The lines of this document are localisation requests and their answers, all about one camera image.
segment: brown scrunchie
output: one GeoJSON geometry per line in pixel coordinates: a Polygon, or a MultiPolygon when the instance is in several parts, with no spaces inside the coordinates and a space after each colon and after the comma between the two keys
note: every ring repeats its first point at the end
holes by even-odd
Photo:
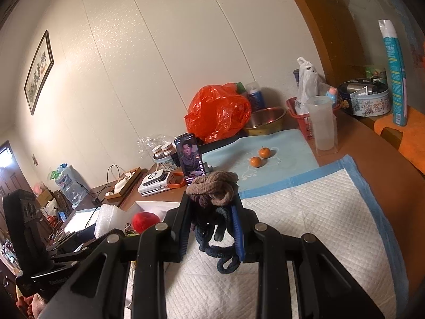
{"type": "Polygon", "coordinates": [[[203,208],[209,204],[225,206],[237,193],[238,177],[228,171],[214,171],[207,177],[195,177],[186,193],[203,208]]]}

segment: phone screen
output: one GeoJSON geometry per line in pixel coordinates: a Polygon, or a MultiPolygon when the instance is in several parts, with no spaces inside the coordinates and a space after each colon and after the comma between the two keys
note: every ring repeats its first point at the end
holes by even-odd
{"type": "Polygon", "coordinates": [[[195,135],[184,134],[177,137],[174,143],[186,182],[190,184],[195,177],[206,176],[195,135]]]}

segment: picture frame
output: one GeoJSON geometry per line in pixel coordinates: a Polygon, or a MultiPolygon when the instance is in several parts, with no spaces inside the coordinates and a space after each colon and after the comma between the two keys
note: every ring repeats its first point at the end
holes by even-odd
{"type": "Polygon", "coordinates": [[[24,91],[31,115],[34,115],[41,89],[54,64],[49,31],[43,34],[25,81],[24,91]]]}

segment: orange towel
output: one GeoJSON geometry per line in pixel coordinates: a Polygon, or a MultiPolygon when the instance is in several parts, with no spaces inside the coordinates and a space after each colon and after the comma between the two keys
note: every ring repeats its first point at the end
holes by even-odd
{"type": "Polygon", "coordinates": [[[385,127],[403,133],[399,152],[425,174],[425,115],[412,107],[407,109],[407,125],[397,126],[393,116],[387,115],[375,122],[375,133],[381,135],[385,127]]]}

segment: metal screw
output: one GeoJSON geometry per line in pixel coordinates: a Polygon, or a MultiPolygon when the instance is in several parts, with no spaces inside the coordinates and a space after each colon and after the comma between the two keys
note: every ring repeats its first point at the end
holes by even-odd
{"type": "Polygon", "coordinates": [[[120,240],[120,237],[117,234],[111,234],[108,236],[108,238],[106,239],[106,241],[108,241],[108,243],[116,243],[120,240]]]}
{"type": "Polygon", "coordinates": [[[303,235],[303,239],[305,242],[307,243],[313,243],[316,242],[316,236],[314,236],[313,234],[307,233],[303,235]]]}
{"type": "Polygon", "coordinates": [[[267,230],[267,224],[265,224],[265,223],[257,223],[256,225],[254,225],[254,229],[256,231],[266,231],[267,230]]]}
{"type": "Polygon", "coordinates": [[[164,231],[168,228],[168,224],[165,222],[159,222],[155,225],[155,229],[158,231],[164,231]]]}

